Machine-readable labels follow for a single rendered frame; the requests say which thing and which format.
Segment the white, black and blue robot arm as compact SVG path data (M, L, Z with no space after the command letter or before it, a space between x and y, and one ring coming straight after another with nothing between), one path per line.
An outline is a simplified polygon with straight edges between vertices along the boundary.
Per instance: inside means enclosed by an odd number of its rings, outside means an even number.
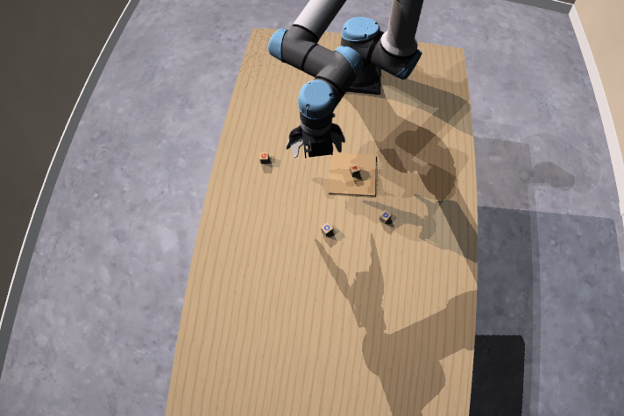
M387 32L371 18L352 18L344 24L338 49L318 45L345 2L310 0L291 28L279 29L268 44L270 55L320 80L306 83L298 98L301 127L312 136L330 129L349 87L370 84L376 67L406 80L422 56L415 34L423 0L393 0Z

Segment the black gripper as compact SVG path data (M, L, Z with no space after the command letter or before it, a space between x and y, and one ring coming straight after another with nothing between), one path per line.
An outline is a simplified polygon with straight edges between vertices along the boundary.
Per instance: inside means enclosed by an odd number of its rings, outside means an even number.
M305 159L306 152L308 152L309 158L333 155L332 143L334 143L334 145L336 146L337 151L341 152L342 142L345 143L344 134L339 125L335 123L331 125L330 130L328 130L325 134L322 134L321 136L312 136L305 132L299 125L297 128L293 129L290 132L286 148L289 149L291 147L294 157L297 158L299 155L300 147L304 145ZM306 146L308 147L308 149L306 149Z

